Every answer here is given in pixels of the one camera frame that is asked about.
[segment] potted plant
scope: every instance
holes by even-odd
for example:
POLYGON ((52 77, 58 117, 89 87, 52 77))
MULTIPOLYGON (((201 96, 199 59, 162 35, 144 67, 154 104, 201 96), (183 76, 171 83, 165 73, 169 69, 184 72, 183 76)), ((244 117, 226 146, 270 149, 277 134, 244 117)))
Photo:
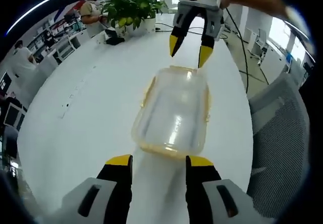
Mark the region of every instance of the potted plant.
POLYGON ((156 0, 109 0, 103 5, 107 23, 124 29, 130 36, 141 36, 155 30, 156 13, 167 7, 156 0))

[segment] transparent plastic box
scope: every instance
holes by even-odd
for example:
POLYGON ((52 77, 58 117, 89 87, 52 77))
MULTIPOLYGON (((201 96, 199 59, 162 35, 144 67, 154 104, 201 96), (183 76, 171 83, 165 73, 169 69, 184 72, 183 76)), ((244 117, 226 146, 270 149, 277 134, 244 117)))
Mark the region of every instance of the transparent plastic box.
POLYGON ((161 69, 146 93, 132 137, 144 151, 174 158, 197 155, 204 147, 208 111, 209 90, 201 71, 161 69))

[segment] green leaves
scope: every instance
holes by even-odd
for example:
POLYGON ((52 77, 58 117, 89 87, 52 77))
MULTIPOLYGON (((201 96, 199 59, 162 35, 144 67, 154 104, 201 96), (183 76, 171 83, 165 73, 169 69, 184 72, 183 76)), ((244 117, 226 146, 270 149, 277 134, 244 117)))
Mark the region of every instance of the green leaves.
POLYGON ((109 0, 102 8, 103 13, 108 13, 107 21, 115 28, 133 25, 133 29, 140 26, 142 20, 155 18, 156 13, 167 7, 164 1, 156 0, 109 0))

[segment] gray mesh chair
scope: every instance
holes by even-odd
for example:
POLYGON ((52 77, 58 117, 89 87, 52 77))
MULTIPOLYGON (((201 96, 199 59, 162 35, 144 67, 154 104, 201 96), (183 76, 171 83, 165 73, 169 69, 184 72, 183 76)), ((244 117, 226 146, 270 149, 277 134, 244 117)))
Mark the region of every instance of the gray mesh chair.
POLYGON ((305 177, 309 119, 298 88, 288 74, 282 74, 249 104, 253 161, 247 194, 260 214, 276 218, 305 177))

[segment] white flower pot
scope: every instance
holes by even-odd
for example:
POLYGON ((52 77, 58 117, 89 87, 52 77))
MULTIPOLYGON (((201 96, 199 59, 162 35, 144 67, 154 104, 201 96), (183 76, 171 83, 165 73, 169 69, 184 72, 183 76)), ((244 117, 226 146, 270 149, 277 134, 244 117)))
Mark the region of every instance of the white flower pot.
POLYGON ((154 33, 156 18, 141 21, 139 28, 133 29, 133 25, 126 26, 129 36, 143 36, 147 33, 154 33))

